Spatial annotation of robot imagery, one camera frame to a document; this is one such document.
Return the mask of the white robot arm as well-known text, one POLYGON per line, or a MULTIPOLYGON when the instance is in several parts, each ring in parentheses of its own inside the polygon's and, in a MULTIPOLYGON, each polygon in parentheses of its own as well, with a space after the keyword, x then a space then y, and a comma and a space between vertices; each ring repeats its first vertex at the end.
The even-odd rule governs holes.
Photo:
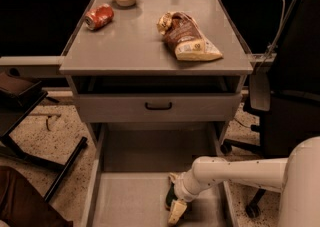
POLYGON ((176 225, 201 192, 227 180, 279 192, 277 227, 320 227, 320 137, 298 144, 287 158, 233 162, 197 158, 188 171, 173 176, 168 224, 176 225))

